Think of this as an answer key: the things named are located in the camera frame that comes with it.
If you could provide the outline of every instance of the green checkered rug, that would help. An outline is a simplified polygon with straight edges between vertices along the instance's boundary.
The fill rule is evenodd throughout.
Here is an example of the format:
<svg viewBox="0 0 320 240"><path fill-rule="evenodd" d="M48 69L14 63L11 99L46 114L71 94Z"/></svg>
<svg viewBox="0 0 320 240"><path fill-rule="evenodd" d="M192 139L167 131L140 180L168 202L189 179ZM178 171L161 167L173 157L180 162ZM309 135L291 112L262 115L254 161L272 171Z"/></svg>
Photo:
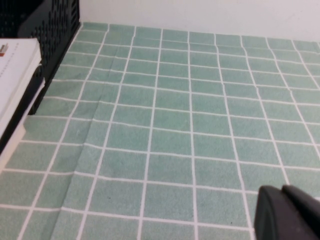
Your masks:
<svg viewBox="0 0 320 240"><path fill-rule="evenodd" d="M1 240L254 240L320 197L316 42L84 23L0 175Z"/></svg>

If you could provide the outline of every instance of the black object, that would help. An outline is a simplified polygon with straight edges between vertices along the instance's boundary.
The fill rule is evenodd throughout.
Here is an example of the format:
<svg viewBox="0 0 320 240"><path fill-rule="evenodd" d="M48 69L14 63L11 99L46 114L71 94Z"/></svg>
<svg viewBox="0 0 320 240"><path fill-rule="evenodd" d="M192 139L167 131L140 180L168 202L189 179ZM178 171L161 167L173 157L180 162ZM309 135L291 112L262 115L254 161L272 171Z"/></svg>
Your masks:
<svg viewBox="0 0 320 240"><path fill-rule="evenodd" d="M254 229L257 240L320 240L320 202L291 185L262 186Z"/></svg>
<svg viewBox="0 0 320 240"><path fill-rule="evenodd" d="M0 138L0 154L5 149L8 141L10 140L12 134L16 130L21 118L23 117L26 109L31 104L34 99L39 87L43 82L43 78L37 77L38 71L40 70L40 66L35 71L32 81L28 84L14 114L12 115L11 120L9 121L5 131Z"/></svg>
<svg viewBox="0 0 320 240"><path fill-rule="evenodd" d="M40 43L42 66L31 81L44 78L45 86L30 114L37 111L56 74L80 26L79 17L79 0L1 0L0 37L37 38Z"/></svg>

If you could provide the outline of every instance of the perforated black metal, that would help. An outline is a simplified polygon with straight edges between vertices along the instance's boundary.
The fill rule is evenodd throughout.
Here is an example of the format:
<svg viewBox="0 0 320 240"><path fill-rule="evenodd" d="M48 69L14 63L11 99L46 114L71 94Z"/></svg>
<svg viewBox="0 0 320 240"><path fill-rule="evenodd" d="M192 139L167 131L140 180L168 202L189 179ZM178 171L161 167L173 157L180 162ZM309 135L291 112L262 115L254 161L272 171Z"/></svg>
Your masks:
<svg viewBox="0 0 320 240"><path fill-rule="evenodd" d="M1 0L0 36L37 38L42 66L32 81L45 87L32 108L36 111L79 27L79 0Z"/></svg>

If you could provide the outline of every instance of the white wall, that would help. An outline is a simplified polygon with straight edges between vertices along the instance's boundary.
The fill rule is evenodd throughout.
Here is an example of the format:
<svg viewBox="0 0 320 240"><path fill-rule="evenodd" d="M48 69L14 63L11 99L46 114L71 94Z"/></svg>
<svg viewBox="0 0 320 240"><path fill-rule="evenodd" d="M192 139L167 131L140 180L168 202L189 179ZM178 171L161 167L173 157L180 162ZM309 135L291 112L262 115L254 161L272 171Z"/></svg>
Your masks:
<svg viewBox="0 0 320 240"><path fill-rule="evenodd" d="M320 0L80 0L83 22L320 41Z"/></svg>

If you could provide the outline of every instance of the white book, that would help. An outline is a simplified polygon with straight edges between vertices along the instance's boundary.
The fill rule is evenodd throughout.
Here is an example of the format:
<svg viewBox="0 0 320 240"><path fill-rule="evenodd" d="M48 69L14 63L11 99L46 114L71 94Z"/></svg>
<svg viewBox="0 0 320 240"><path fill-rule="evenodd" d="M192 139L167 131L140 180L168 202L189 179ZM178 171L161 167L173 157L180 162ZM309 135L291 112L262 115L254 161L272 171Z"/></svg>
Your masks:
<svg viewBox="0 0 320 240"><path fill-rule="evenodd" d="M0 137L40 62L36 38L0 38Z"/></svg>

